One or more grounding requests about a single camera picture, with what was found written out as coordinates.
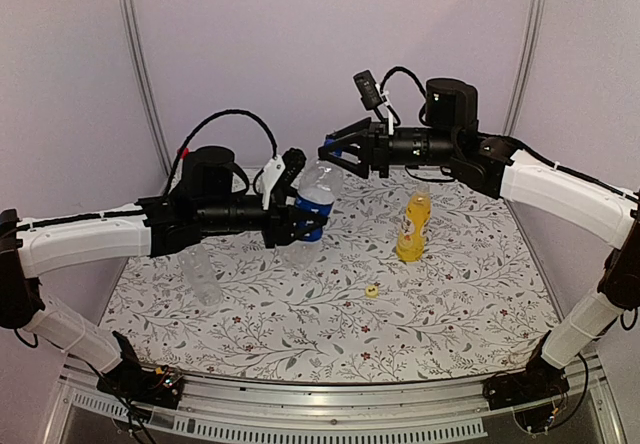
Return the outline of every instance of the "metal frame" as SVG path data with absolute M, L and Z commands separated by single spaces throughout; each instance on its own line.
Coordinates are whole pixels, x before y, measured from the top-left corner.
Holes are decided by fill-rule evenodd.
M 144 59 L 144 52 L 142 51 L 142 42 L 140 40 L 140 31 L 138 29 L 138 20 L 133 0 L 120 0 L 120 9 L 122 11 L 127 43 L 129 44 L 129 52 L 131 53 L 133 70 L 135 71 L 136 81 L 138 82 L 140 98 L 142 99 L 149 131 L 151 132 L 151 139 L 156 148 L 162 170 L 168 176 L 171 170 L 172 159 L 164 137 L 162 125 L 160 124 L 158 109 L 151 89 L 151 80 L 149 79 L 149 71 L 147 70 Z
M 604 443 L 624 444 L 600 361 L 591 353 L 587 362 L 590 390 L 584 405 L 591 403 L 596 409 Z M 580 394 L 585 377 L 582 363 L 572 363 L 566 373 L 570 394 Z M 153 408 L 148 427 L 225 443 L 444 443 L 486 436 L 483 418 L 546 402 L 490 411 L 482 396 L 485 377 L 313 385 L 187 373 L 180 407 L 176 411 Z M 95 385 L 96 377 L 84 363 L 67 360 L 56 389 L 58 398 L 47 426 L 46 444 L 61 444 L 72 406 L 107 418 L 126 419 L 120 403 L 96 391 Z
M 540 33 L 544 2 L 545 0 L 531 0 L 529 7 L 529 17 L 527 19 L 522 55 L 520 56 L 520 66 L 518 68 L 513 93 L 511 94 L 511 101 L 509 102 L 507 119 L 502 129 L 502 134 L 507 136 L 513 135 L 518 123 L 518 116 L 520 115 L 520 109 L 522 108 L 522 101 L 524 99 L 524 93 L 531 71 L 531 64 L 533 63 L 536 44 L 538 42 L 538 35 Z

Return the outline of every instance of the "plastic water bottle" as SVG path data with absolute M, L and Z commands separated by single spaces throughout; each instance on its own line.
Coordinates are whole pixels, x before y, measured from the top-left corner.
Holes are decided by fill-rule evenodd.
M 329 216 L 333 203 L 342 191 L 342 169 L 325 161 L 316 161 L 305 169 L 300 184 L 296 207 Z M 306 222 L 298 223 L 302 227 Z M 315 260 L 322 247 L 322 228 L 306 234 L 302 240 L 282 248 L 285 264 L 294 269 L 305 269 Z
M 186 281 L 202 305 L 218 307 L 222 303 L 222 289 L 204 246 L 196 244 L 180 251 L 178 262 Z

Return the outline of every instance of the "black cable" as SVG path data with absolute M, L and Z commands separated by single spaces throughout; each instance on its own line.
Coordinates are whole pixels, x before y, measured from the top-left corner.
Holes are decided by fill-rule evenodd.
M 382 115 L 382 113 L 380 112 L 380 109 L 378 109 L 377 107 L 373 110 L 374 114 L 376 115 L 376 117 L 378 119 L 380 119 L 380 122 L 384 122 L 386 121 L 385 117 Z
M 262 175 L 262 173 L 264 172 L 264 169 L 260 169 L 257 174 L 256 177 L 253 178 L 253 184 L 251 184 L 251 187 L 253 187 L 253 192 L 256 196 L 260 196 L 262 193 L 258 192 L 258 179 L 260 179 L 260 176 Z
M 262 119 L 260 119 L 260 117 L 256 116 L 253 112 L 245 111 L 244 109 L 226 109 L 224 111 L 216 112 L 215 114 L 210 115 L 204 121 L 202 121 L 200 124 L 198 124 L 191 131 L 191 133 L 187 136 L 187 138 L 184 140 L 184 142 L 180 146 L 180 149 L 178 149 L 176 157 L 173 160 L 173 165 L 171 166 L 171 172 L 169 173 L 169 177 L 167 179 L 167 184 L 166 184 L 166 186 L 164 188 L 164 191 L 162 192 L 162 197 L 163 198 L 166 199 L 166 197 L 169 195 L 169 191 L 171 191 L 171 184 L 173 183 L 173 179 L 176 177 L 176 173 L 178 172 L 178 166 L 180 165 L 180 159 L 182 158 L 182 155 L 184 154 L 184 151 L 187 148 L 187 146 L 189 145 L 189 143 L 191 142 L 191 140 L 207 124 L 209 124 L 212 121 L 215 121 L 216 119 L 219 119 L 220 117 L 224 117 L 224 116 L 246 116 L 246 117 L 248 117 L 250 119 L 253 119 L 255 122 L 257 122 L 258 125 L 262 128 L 262 130 L 265 132 L 265 134 L 269 138 L 269 141 L 271 142 L 271 149 L 273 151 L 272 157 L 274 157 L 274 158 L 276 157 L 276 155 L 278 154 L 278 145 L 276 143 L 276 139 L 273 136 L 273 133 L 271 132 L 271 129 L 269 129 L 269 126 L 267 126 L 267 124 Z
M 132 418 L 136 420 L 136 422 L 140 426 L 140 429 L 142 429 L 142 432 L 144 432 L 145 436 L 147 436 L 147 439 L 149 440 L 149 444 L 158 444 L 156 440 L 153 438 L 153 436 L 151 435 L 151 433 L 149 432 L 149 430 L 147 429 L 147 427 L 142 423 L 142 420 L 140 419 L 140 417 L 138 416 L 138 413 L 136 412 L 137 411 L 136 406 L 134 406 L 130 401 L 125 401 L 119 395 L 118 391 L 111 385 L 111 383 L 102 375 L 101 372 L 99 372 L 95 367 L 93 367 L 87 361 L 85 361 L 85 363 L 91 368 L 94 374 L 98 376 L 98 379 L 102 381 L 102 383 L 105 384 L 109 389 L 111 389 L 111 392 L 116 397 L 116 399 L 118 399 L 118 401 L 120 401 L 120 404 L 122 404 L 127 410 L 127 419 L 129 420 L 129 429 L 132 431 L 131 435 L 136 440 L 136 442 L 140 444 L 145 444 L 142 440 L 140 440 L 138 436 L 136 436 L 135 432 L 133 432 Z
M 420 177 L 420 176 L 416 176 L 415 174 L 411 174 L 409 172 L 409 168 L 407 166 L 404 166 L 404 170 L 405 172 L 409 175 L 409 177 L 411 177 L 412 179 L 415 179 L 417 181 L 422 181 L 422 182 L 435 182 L 437 184 L 445 184 L 448 182 L 456 182 L 455 179 L 438 179 L 438 178 L 426 178 L 426 177 Z
M 18 227 L 14 227 L 13 229 L 9 229 L 2 236 L 0 236 L 0 241 L 5 237 L 9 237 L 11 234 L 17 234 L 18 232 L 26 231 L 28 229 L 29 229 L 29 226 L 18 226 Z
M 396 110 L 391 105 L 388 105 L 387 109 L 389 109 L 389 112 L 393 116 L 393 127 L 398 127 L 400 124 L 402 124 L 402 122 L 400 122 L 400 116 L 398 116 Z
M 427 92 L 424 86 L 422 85 L 422 82 L 420 82 L 420 79 L 418 78 L 418 76 L 416 76 L 412 70 L 407 69 L 406 67 L 403 67 L 403 66 L 395 66 L 389 69 L 389 71 L 387 71 L 387 73 L 382 78 L 382 81 L 380 82 L 380 91 L 384 91 L 384 86 L 387 84 L 387 81 L 394 74 L 397 74 L 397 73 L 401 73 L 401 74 L 405 74 L 406 76 L 409 76 L 411 80 L 414 82 L 414 84 L 416 85 L 416 87 L 418 88 L 418 90 L 420 91 L 420 95 L 422 96 L 422 98 L 423 99 L 427 98 L 426 96 Z M 420 110 L 418 111 L 418 121 L 423 125 L 426 125 L 426 113 L 427 113 L 426 104 L 423 104 Z M 395 114 L 395 112 L 393 112 L 393 114 L 394 114 L 393 117 L 398 121 L 398 125 L 400 125 L 400 118 L 397 116 L 397 114 Z
M 576 171 L 574 169 L 571 169 L 570 167 L 566 167 L 566 166 L 561 166 L 558 165 L 556 166 L 556 163 L 553 162 L 551 159 L 547 159 L 546 157 L 544 157 L 542 154 L 534 151 L 531 147 L 529 147 L 528 145 L 526 145 L 524 142 L 520 141 L 519 139 L 516 139 L 514 137 L 509 137 L 509 136 L 494 136 L 494 135 L 490 135 L 490 134 L 480 134 L 481 137 L 506 137 L 508 140 L 514 142 L 520 149 L 527 151 L 529 154 L 531 154 L 534 158 L 538 159 L 539 161 L 541 161 L 542 163 L 546 164 L 547 166 L 550 167 L 554 167 L 556 168 L 558 171 L 564 172 L 565 174 L 569 174 L 570 176 L 576 177 L 582 181 L 588 182 L 589 184 L 595 184 L 596 186 L 602 187 L 603 189 L 606 189 L 609 192 L 612 192 L 613 194 L 616 194 L 618 196 L 624 196 L 626 199 L 628 199 L 629 201 L 633 202 L 634 204 L 638 204 L 639 201 L 636 197 L 634 197 L 633 195 L 629 195 L 626 194 L 625 192 L 621 191 L 620 189 L 610 186 L 609 184 L 607 184 L 606 182 L 602 182 L 601 180 L 589 176 L 588 174 L 585 174 L 583 172 L 580 171 Z
M 564 421 L 559 422 L 558 424 L 552 425 L 549 428 L 549 430 L 557 429 L 558 427 L 564 426 L 567 422 L 569 422 L 569 420 L 576 415 L 576 413 L 578 412 L 578 409 L 580 409 L 580 406 L 582 405 L 585 398 L 587 397 L 587 391 L 589 390 L 589 364 L 587 364 L 586 359 L 582 357 L 582 354 L 578 354 L 578 357 L 580 358 L 580 360 L 582 361 L 582 364 L 584 365 L 584 388 L 582 389 L 582 394 L 580 395 L 580 399 L 578 400 L 576 407 L 574 407 L 573 411 L 571 411 L 571 414 L 569 414 Z
M 633 329 L 634 327 L 636 327 L 636 323 L 638 322 L 638 308 L 636 307 L 633 310 L 633 320 L 631 321 L 631 324 L 627 326 L 627 323 L 624 322 L 624 313 L 620 314 L 620 326 L 622 326 L 622 328 L 625 331 L 630 331 L 631 329 Z
M 10 236 L 11 234 L 28 231 L 29 229 L 38 229 L 42 227 L 49 226 L 59 226 L 61 224 L 71 224 L 74 222 L 82 222 L 82 221 L 92 221 L 98 219 L 110 219 L 113 217 L 132 217 L 132 216 L 142 216 L 146 214 L 143 209 L 136 209 L 133 211 L 108 211 L 101 214 L 98 213 L 90 213 L 90 214 L 76 214 L 75 216 L 67 216 L 67 217 L 56 217 L 54 219 L 44 219 L 42 221 L 35 221 L 31 224 L 23 224 L 22 226 L 17 226 L 9 231 L 5 232 L 2 236 L 0 236 L 0 240 L 5 237 Z
M 25 340 L 25 338 L 20 335 L 20 333 L 18 332 L 17 329 L 14 329 L 13 333 L 16 335 L 18 340 L 21 343 L 23 343 L 25 346 L 27 346 L 28 348 L 35 349 L 36 347 L 38 347 L 38 336 L 36 334 L 33 335 L 33 343 L 31 343 L 31 342 Z

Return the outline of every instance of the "blue bottle label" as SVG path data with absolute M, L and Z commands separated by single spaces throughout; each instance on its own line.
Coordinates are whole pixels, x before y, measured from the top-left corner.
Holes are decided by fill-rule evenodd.
M 331 208 L 333 207 L 333 203 L 331 204 L 316 204 L 315 202 L 308 201 L 303 197 L 296 197 L 296 207 L 298 209 L 302 209 L 305 211 L 315 212 L 316 214 L 320 214 L 324 217 L 329 217 L 331 213 Z M 305 226 L 313 224 L 313 221 L 300 221 L 296 224 L 297 229 L 301 229 Z M 316 242 L 319 241 L 322 237 L 322 228 L 316 229 L 308 234 L 305 234 L 302 238 L 303 241 L 306 242 Z
M 326 146 L 328 144 L 331 144 L 332 142 L 335 142 L 335 139 L 325 139 L 324 140 L 324 145 Z M 342 150 L 339 149 L 337 151 L 333 151 L 331 154 L 333 154 L 336 157 L 342 157 Z

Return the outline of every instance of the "vine pattern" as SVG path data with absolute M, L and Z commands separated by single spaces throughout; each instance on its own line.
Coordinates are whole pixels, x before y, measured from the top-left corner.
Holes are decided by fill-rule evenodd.
M 394 246 L 414 187 L 400 171 L 345 176 L 302 272 L 258 233 L 206 239 L 224 295 L 216 311 L 194 298 L 175 256 L 130 259 L 102 326 L 145 361 L 249 378 L 408 381 L 522 367 L 557 318 L 508 209 L 432 185 L 429 242 L 405 264 Z

